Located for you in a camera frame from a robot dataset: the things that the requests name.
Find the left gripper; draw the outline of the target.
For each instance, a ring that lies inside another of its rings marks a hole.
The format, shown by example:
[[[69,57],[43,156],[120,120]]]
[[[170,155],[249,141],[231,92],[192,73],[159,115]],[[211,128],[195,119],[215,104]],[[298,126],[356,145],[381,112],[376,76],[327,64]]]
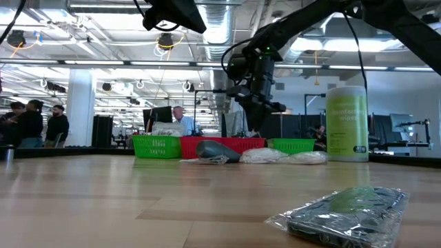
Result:
[[[143,26],[146,30],[157,29],[163,32],[172,31],[179,26],[199,34],[206,31],[206,25],[193,0],[145,0],[151,7],[143,14]],[[162,21],[174,23],[168,30],[158,27]]]

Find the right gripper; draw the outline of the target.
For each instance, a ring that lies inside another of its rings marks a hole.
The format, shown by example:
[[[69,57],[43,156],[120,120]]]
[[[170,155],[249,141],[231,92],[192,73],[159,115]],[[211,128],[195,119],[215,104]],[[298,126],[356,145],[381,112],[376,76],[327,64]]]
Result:
[[[227,90],[227,95],[234,98],[246,111],[247,127],[249,131],[260,128],[261,114],[264,117],[260,128],[261,133],[272,133],[274,115],[272,112],[284,112],[286,106],[279,102],[272,102],[271,87],[275,61],[270,56],[232,56],[227,65],[227,75],[235,82]]]

